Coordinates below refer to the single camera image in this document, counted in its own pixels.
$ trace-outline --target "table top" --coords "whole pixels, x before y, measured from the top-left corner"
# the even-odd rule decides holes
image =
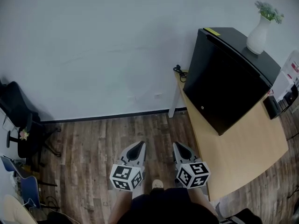
[[[27,209],[11,195],[5,195],[4,197],[3,213],[6,221],[18,222],[20,224],[37,224]]]
[[[176,72],[175,77],[188,110],[199,155],[211,171],[207,182],[210,201],[249,183],[288,150],[279,118],[270,120],[262,101],[219,136],[185,95],[185,83]]]

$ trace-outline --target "refrigerator top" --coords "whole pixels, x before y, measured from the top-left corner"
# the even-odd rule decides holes
[[[249,51],[246,47],[247,36],[234,28],[204,28],[204,30],[240,53],[258,69],[272,85],[274,84],[280,71],[280,66],[265,51],[260,55],[253,54]]]

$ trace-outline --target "pink flower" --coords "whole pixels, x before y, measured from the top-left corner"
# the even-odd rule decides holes
[[[21,132],[20,132],[20,138],[21,140],[27,140],[27,137],[29,136],[29,133],[26,132],[26,129],[23,129]]]

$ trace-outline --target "wooden floor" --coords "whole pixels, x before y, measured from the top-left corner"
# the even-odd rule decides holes
[[[281,118],[287,138],[297,133],[299,118],[290,112]],[[159,178],[165,188],[174,187],[172,143],[179,141],[196,150],[187,112],[177,112],[172,119],[167,114],[120,119],[48,125],[61,126],[62,132],[49,143],[62,153],[56,158],[44,150],[43,181],[56,182],[57,188],[42,187],[43,198],[54,197],[61,211],[81,224],[107,223],[115,202],[110,184],[112,164],[128,145],[143,140],[147,144],[146,191],[151,181]],[[270,169],[239,190],[212,202],[220,202],[224,217],[244,208],[251,209],[264,223],[290,223],[299,194],[287,196],[299,184],[299,137],[288,141],[289,151]]]

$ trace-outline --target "flower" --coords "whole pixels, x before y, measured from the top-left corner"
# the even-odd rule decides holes
[[[27,130],[26,128],[23,129],[21,132],[20,132],[20,139],[21,140],[27,140],[27,137],[29,136],[29,133],[27,133]]]
[[[272,5],[267,2],[256,1],[255,5],[259,9],[259,13],[269,21],[275,20],[278,24],[281,24],[285,17],[283,14],[280,14],[276,8],[273,9]]]

